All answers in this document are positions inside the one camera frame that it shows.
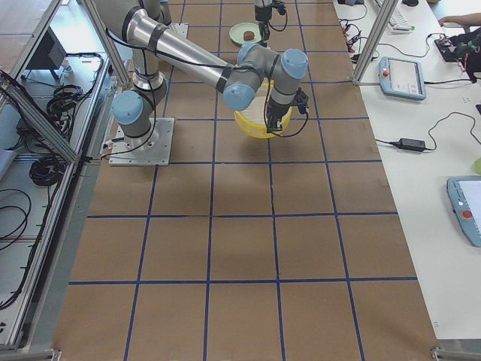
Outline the person hand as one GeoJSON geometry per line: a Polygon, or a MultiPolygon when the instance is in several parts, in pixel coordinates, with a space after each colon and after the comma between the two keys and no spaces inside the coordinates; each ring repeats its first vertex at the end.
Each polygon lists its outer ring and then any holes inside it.
{"type": "Polygon", "coordinates": [[[438,20],[440,26],[444,27],[470,27],[466,16],[445,16],[438,20]]]}

